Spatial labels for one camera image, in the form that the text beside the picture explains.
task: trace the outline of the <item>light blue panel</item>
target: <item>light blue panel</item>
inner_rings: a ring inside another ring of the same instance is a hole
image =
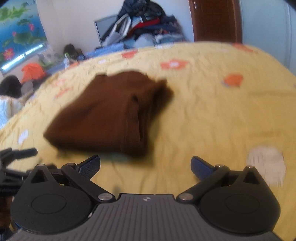
[[[286,65],[290,49],[290,31],[285,2],[241,0],[241,11],[243,43],[262,49]]]
[[[291,55],[289,70],[296,76],[296,11],[289,7],[291,18]]]

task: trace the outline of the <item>orange cloth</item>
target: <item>orange cloth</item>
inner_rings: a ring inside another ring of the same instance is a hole
[[[40,80],[46,76],[43,68],[39,64],[27,64],[23,67],[22,72],[24,72],[23,79],[21,84],[29,81],[29,80]]]

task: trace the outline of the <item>lotus painting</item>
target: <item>lotus painting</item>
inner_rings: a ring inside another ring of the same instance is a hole
[[[0,8],[0,68],[45,41],[35,0],[9,0]]]

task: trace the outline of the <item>bed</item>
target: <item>bed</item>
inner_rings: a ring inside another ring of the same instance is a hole
[[[254,150],[273,148],[282,157],[281,173],[270,176],[265,159],[263,176],[281,205],[274,231],[283,240],[295,238],[296,77],[272,56],[250,46],[160,45],[94,58],[54,74],[0,130],[0,149],[38,149],[36,157],[15,161],[9,168],[25,171],[38,163],[61,167],[90,157],[93,153],[57,150],[43,132],[95,75],[126,70],[154,80],[166,78],[174,97],[152,122],[148,155],[99,153],[101,170],[93,182],[115,195],[177,195],[197,182],[190,170],[194,155],[212,165],[242,170],[256,156]],[[271,166],[278,168],[271,160]]]

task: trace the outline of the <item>brown door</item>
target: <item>brown door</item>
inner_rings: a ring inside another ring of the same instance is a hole
[[[238,0],[189,0],[195,41],[242,42]]]

